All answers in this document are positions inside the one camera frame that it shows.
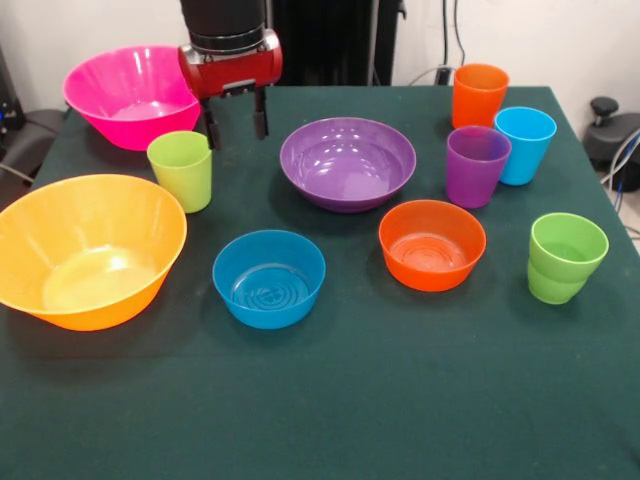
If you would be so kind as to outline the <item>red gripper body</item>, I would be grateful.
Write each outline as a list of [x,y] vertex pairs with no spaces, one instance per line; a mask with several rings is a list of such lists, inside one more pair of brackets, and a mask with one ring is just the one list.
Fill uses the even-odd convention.
[[265,30],[264,39],[252,50],[218,55],[184,45],[177,58],[187,87],[199,100],[275,84],[283,69],[282,48],[272,29]]

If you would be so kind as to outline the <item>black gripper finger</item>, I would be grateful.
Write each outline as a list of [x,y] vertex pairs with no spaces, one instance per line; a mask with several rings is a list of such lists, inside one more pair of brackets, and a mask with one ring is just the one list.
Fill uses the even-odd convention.
[[202,114],[204,118],[204,126],[209,142],[209,148],[212,150],[221,149],[221,140],[218,124],[214,118],[213,111],[210,105],[210,99],[204,98],[200,100]]
[[254,91],[254,129],[257,138],[265,138],[269,134],[266,113],[266,89],[256,87]]

